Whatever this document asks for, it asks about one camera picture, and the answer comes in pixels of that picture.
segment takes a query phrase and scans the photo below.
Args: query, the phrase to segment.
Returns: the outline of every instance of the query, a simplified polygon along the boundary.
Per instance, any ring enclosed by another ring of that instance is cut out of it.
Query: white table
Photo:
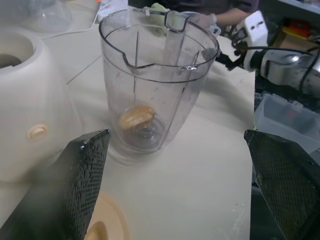
[[[89,27],[96,3],[68,4],[74,24]],[[218,40],[232,55],[230,41]],[[98,25],[45,42],[84,132],[108,128]],[[184,126],[155,159],[125,166],[107,157],[101,191],[123,210],[132,240],[249,239],[252,163],[243,135],[253,126],[254,82],[254,73],[214,63]]]

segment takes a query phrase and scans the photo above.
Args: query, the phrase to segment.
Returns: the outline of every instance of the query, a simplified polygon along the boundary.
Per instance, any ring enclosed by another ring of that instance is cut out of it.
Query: clear storage box
[[[308,154],[320,148],[320,115],[297,101],[265,94],[254,113],[258,131],[298,143]]]

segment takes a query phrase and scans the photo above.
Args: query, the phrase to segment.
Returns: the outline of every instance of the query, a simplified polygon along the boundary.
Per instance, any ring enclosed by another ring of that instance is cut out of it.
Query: blender lid
[[[130,240],[130,232],[120,207],[100,193],[84,240]]]

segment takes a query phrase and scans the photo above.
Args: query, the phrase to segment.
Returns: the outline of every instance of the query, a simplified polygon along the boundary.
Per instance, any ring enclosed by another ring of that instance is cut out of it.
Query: clear plastic pitcher
[[[175,11],[118,11],[99,32],[113,132],[140,153],[163,148],[195,104],[218,41]]]
[[[21,24],[40,33],[59,33],[67,30],[72,23],[72,15],[66,0],[26,1],[26,20]]]

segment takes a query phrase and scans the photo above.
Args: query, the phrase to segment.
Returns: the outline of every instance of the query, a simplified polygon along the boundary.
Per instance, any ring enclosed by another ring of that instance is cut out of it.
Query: blender jar
[[[127,149],[155,152],[184,124],[220,53],[218,41],[175,11],[118,11],[99,32],[113,132]]]

